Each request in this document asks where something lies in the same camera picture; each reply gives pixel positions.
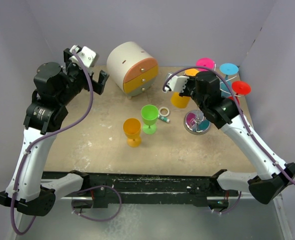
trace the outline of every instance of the grey wall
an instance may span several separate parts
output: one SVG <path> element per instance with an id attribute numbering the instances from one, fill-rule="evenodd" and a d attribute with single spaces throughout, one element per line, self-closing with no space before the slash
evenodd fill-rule
<path id="1" fill-rule="evenodd" d="M 240 65 L 275 0 L 27 0 L 55 59 L 85 45 L 106 64 L 119 44 L 135 41 L 161 66 L 202 57 Z"/>
<path id="2" fill-rule="evenodd" d="M 36 69 L 52 59 L 28 4 L 0 1 L 0 192 L 18 161 Z M 10 229 L 9 219 L 9 209 L 0 205 L 0 240 Z"/>
<path id="3" fill-rule="evenodd" d="M 257 132 L 287 162 L 295 162 L 295 0 L 278 0 L 241 64 Z M 295 187 L 283 192 L 295 237 Z"/>

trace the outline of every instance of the blue disc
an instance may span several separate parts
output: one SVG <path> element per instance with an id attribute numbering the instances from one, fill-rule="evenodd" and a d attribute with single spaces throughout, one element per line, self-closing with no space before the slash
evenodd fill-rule
<path id="1" fill-rule="evenodd" d="M 238 66 L 233 63 L 224 63 L 219 67 L 219 70 L 225 75 L 234 75 L 239 72 Z"/>

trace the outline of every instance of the table top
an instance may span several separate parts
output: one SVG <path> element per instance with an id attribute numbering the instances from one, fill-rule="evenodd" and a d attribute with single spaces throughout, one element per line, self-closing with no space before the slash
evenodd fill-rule
<path id="1" fill-rule="evenodd" d="M 191 176 L 211 176 L 221 169 L 254 172 L 255 168 L 241 150 L 213 124 L 203 135 L 193 135 L 185 129 L 183 119 L 188 111 L 197 108 L 196 104 L 191 100 L 187 108 L 176 108 L 170 102 L 172 94 L 162 92 L 167 73 L 180 68 L 160 67 L 152 87 L 132 99 L 109 78 L 104 93 L 94 95 L 85 120 L 57 136 L 44 170 Z M 106 71 L 105 66 L 95 67 L 95 79 L 101 69 Z M 89 93 L 84 90 L 67 106 L 69 114 L 62 126 L 80 118 L 88 103 Z M 123 123 L 137 118 L 143 124 L 141 108 L 147 104 L 169 108 L 170 122 L 158 120 L 155 134 L 141 132 L 141 145 L 130 147 Z M 244 97 L 240 98 L 240 105 L 252 123 Z"/>

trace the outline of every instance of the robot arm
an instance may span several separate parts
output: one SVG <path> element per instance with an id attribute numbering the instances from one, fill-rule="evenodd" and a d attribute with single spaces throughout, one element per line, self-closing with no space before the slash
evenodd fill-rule
<path id="1" fill-rule="evenodd" d="M 14 206 L 26 215 L 45 216 L 52 209 L 55 200 L 90 187 L 89 176 L 75 170 L 60 179 L 41 185 L 44 166 L 56 135 L 39 141 L 26 153 L 29 144 L 59 130 L 68 114 L 66 105 L 82 89 L 90 90 L 80 63 L 72 55 L 73 50 L 85 65 L 94 92 L 101 95 L 109 77 L 106 72 L 101 71 L 98 82 L 92 79 L 93 67 L 99 56 L 86 46 L 82 48 L 74 45 L 71 49 L 64 50 L 65 70 L 56 62 L 48 62 L 38 68 L 34 77 L 36 90 L 32 94 L 32 103 L 27 108 L 24 119 L 24 138 L 19 160 L 10 184 L 5 191 L 0 192 L 0 204 L 7 207 L 10 207 L 16 192 Z M 18 180 L 18 189 L 14 191 L 17 172 L 24 155 L 26 160 Z"/>
<path id="2" fill-rule="evenodd" d="M 253 164 L 257 172 L 237 173 L 225 169 L 213 177 L 223 190 L 250 192 L 260 203 L 268 204 L 289 183 L 281 171 L 275 166 L 261 148 L 258 142 L 273 155 L 279 166 L 291 177 L 295 177 L 295 163 L 286 163 L 277 156 L 251 127 L 246 117 L 245 122 L 251 130 L 251 135 L 238 111 L 236 103 L 229 98 L 221 97 L 220 80 L 209 71 L 201 71 L 195 77 L 174 76 L 163 91 L 179 92 L 181 97 L 191 97 L 207 120 L 229 136 Z"/>

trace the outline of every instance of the tape roll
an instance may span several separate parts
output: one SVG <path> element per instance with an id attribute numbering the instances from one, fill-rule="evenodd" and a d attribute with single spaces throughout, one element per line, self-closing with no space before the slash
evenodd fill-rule
<path id="1" fill-rule="evenodd" d="M 162 110 L 166 110 L 166 114 L 162 114 L 161 111 Z M 158 114 L 162 117 L 167 117 L 168 115 L 170 115 L 170 110 L 166 107 L 166 106 L 162 106 L 158 109 Z"/>

